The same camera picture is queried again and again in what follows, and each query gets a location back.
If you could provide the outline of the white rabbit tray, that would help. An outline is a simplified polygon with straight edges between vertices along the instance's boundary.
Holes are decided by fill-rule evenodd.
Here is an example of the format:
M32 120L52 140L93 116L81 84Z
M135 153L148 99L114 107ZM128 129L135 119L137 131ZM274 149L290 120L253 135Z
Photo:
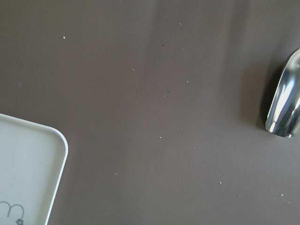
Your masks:
M68 143L60 131L1 114L2 225L48 223L67 156Z

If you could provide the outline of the metal scoop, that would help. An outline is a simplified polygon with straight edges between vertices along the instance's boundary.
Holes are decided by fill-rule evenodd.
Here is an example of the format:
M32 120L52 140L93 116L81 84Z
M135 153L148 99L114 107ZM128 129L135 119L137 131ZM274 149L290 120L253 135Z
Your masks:
M288 58L270 105L265 128L285 138L300 135L300 50Z

